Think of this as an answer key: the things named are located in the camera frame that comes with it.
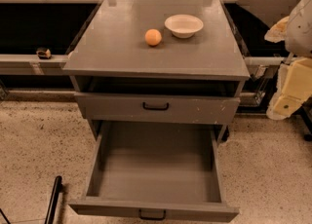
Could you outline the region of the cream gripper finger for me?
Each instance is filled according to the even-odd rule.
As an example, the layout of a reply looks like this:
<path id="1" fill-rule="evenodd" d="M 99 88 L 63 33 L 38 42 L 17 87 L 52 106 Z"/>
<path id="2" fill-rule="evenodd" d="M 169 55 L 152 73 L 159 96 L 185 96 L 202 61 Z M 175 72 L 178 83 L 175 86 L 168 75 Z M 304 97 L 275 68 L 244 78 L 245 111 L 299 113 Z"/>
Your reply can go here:
<path id="1" fill-rule="evenodd" d="M 280 65 L 276 85 L 266 116 L 284 120 L 312 96 L 312 59 L 302 57 L 291 64 Z"/>
<path id="2" fill-rule="evenodd" d="M 264 39 L 268 42 L 278 43 L 286 39 L 287 24 L 289 17 L 284 17 L 275 23 L 264 35 Z"/>

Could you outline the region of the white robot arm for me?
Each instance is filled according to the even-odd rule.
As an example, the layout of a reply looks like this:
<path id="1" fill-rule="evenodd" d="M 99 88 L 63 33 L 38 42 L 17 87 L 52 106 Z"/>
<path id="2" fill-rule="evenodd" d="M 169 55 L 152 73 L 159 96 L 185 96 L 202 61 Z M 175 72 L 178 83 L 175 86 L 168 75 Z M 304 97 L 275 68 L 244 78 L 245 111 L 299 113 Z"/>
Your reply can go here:
<path id="1" fill-rule="evenodd" d="M 269 42 L 285 42 L 290 53 L 278 69 L 276 89 L 266 115 L 284 120 L 312 95 L 312 0 L 300 0 L 288 17 L 265 34 Z"/>

